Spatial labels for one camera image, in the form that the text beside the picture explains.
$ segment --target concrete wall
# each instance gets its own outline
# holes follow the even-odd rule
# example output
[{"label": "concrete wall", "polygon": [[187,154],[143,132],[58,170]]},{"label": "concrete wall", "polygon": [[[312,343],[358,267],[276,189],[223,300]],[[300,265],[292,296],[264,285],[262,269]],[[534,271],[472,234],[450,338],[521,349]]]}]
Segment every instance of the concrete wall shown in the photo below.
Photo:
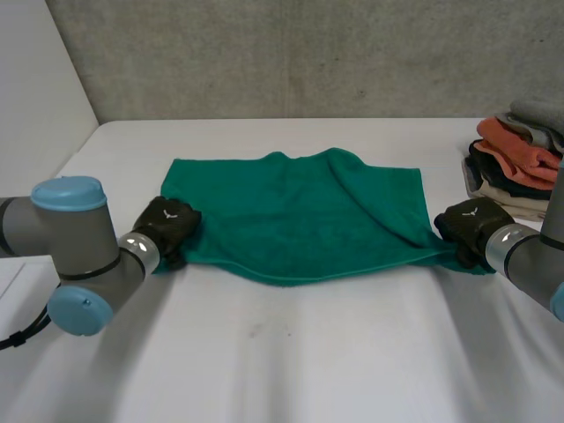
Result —
[{"label": "concrete wall", "polygon": [[48,0],[117,119],[482,116],[564,92],[561,0]]}]

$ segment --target white tablecloth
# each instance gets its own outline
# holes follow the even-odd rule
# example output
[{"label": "white tablecloth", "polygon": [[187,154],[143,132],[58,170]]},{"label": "white tablecloth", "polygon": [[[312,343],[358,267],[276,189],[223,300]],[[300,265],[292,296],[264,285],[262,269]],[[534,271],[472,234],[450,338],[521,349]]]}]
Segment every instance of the white tablecloth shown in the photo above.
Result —
[{"label": "white tablecloth", "polygon": [[[338,146],[420,167],[430,218],[466,198],[476,119],[114,122],[61,171],[99,178],[117,234],[172,159]],[[57,284],[48,257],[0,265],[0,334]],[[0,352],[0,421],[561,422],[564,324],[501,276],[404,267],[299,288],[191,265],[151,277],[100,335],[50,325]]]}]

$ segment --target gray robot arm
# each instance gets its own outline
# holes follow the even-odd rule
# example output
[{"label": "gray robot arm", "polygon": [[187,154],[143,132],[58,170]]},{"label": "gray robot arm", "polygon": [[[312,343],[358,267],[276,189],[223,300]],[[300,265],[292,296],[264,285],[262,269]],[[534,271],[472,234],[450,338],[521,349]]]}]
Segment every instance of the gray robot arm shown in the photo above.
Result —
[{"label": "gray robot arm", "polygon": [[48,315],[74,335],[94,335],[112,320],[159,265],[165,238],[151,227],[117,240],[100,182],[89,177],[54,179],[29,197],[0,198],[0,258],[51,255],[61,285]]},{"label": "gray robot arm", "polygon": [[519,224],[504,226],[488,240],[486,260],[564,322],[564,168],[561,165],[540,233]]}]

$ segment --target folded cloth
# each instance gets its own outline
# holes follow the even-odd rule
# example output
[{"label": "folded cloth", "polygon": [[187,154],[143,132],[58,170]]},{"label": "folded cloth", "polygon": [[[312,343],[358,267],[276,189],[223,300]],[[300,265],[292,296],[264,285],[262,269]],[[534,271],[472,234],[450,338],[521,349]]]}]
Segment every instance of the folded cloth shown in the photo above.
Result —
[{"label": "folded cloth", "polygon": [[495,118],[500,121],[508,129],[527,137],[527,141],[531,145],[551,150],[554,148],[553,137],[557,137],[558,133],[551,130],[542,128],[534,123],[520,121],[510,113],[499,113]]},{"label": "folded cloth", "polygon": [[478,172],[481,173],[479,179],[483,176],[483,178],[487,180],[491,186],[503,189],[512,197],[526,197],[534,200],[550,199],[550,195],[552,194],[550,189],[543,190],[529,188],[508,179],[503,174],[501,166],[494,156],[476,149],[476,144],[481,141],[481,139],[474,141],[468,149],[473,167],[476,167]]},{"label": "folded cloth", "polygon": [[503,170],[503,174],[506,175],[511,181],[515,181],[524,185],[525,187],[535,188],[535,189],[553,189],[554,182],[549,182],[536,176],[532,176],[524,172],[519,166],[515,164],[505,155],[503,152],[490,145],[485,139],[480,141],[475,145],[477,150],[481,152],[486,152],[495,157],[497,162]]},{"label": "folded cloth", "polygon": [[555,130],[560,137],[554,139],[554,147],[564,152],[564,104],[539,99],[515,100],[509,106],[511,113],[520,119],[534,122]]},{"label": "folded cloth", "polygon": [[161,195],[203,213],[182,246],[189,262],[271,285],[409,263],[467,271],[431,229],[418,169],[371,167],[337,148],[298,159],[175,160]]},{"label": "folded cloth", "polygon": [[522,207],[514,207],[512,205],[505,204],[500,204],[500,206],[503,210],[509,213],[510,216],[516,219],[529,220],[530,222],[542,222],[546,215],[543,211],[524,209]]},{"label": "folded cloth", "polygon": [[488,144],[503,153],[515,167],[519,167],[531,176],[536,176],[549,182],[556,182],[560,158],[554,154],[544,148],[533,147],[527,144],[517,134],[505,129],[500,121],[494,117],[489,117],[480,122],[478,124],[478,133]]},{"label": "folded cloth", "polygon": [[463,160],[462,169],[468,197],[490,198],[514,218],[535,222],[541,221],[545,218],[548,201],[531,200],[530,198],[524,197],[512,197],[506,191],[492,187],[487,180],[481,178],[477,180],[471,170],[471,158]]}]

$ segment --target green towel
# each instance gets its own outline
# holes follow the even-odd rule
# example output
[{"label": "green towel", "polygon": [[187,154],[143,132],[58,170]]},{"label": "green towel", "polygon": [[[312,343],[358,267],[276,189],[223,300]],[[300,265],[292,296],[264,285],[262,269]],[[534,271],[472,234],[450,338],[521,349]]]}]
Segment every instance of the green towel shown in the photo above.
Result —
[{"label": "green towel", "polygon": [[175,160],[161,195],[203,213],[182,246],[189,262],[266,284],[409,263],[464,271],[454,245],[431,229],[418,169],[367,166],[337,148],[298,159]]}]

